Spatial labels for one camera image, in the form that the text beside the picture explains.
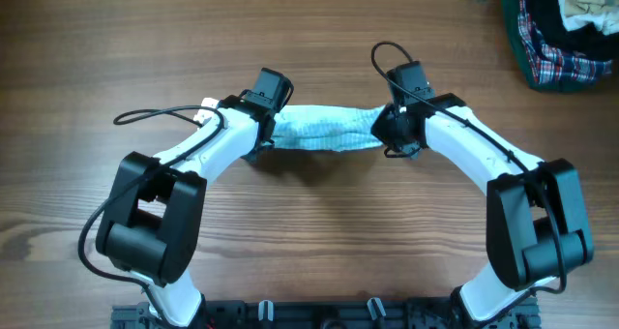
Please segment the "light blue striped baby pants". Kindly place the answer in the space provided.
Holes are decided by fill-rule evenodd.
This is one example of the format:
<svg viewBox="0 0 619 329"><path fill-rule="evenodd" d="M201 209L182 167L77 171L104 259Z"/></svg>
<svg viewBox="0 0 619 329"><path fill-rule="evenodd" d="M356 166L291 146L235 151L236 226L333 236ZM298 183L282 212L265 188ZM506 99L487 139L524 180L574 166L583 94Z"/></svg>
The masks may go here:
<svg viewBox="0 0 619 329"><path fill-rule="evenodd" d="M278 149L347 152L376 148L370 131L384 105L355 108L335 105L287 105L275 117L272 140Z"/></svg>

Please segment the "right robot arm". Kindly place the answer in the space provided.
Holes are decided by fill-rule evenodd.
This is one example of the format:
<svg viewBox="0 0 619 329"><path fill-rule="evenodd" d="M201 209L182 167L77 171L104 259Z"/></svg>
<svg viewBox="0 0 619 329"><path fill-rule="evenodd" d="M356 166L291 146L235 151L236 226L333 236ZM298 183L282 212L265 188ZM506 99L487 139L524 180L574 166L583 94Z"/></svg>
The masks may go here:
<svg viewBox="0 0 619 329"><path fill-rule="evenodd" d="M383 74L392 102L371 132L388 158L432 150L456 165L486 197L487 265L451 297L450 323L481 328L538 292L561 293L589 263L594 242L576 168L544 161L483 124L459 97L436 96L422 66Z"/></svg>

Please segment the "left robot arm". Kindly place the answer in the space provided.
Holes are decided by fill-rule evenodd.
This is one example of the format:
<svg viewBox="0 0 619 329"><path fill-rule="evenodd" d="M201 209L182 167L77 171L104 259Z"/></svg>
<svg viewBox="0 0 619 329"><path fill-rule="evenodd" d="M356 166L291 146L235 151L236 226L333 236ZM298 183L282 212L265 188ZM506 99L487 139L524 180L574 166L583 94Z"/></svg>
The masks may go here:
<svg viewBox="0 0 619 329"><path fill-rule="evenodd" d="M114 308L114 328L204 328L203 295L188 266L197 246L205 192L240 158L273 147L275 116L292 82L264 68L251 89L198 106L198 130L156 156L131 152L96 213L96 249L147 299Z"/></svg>

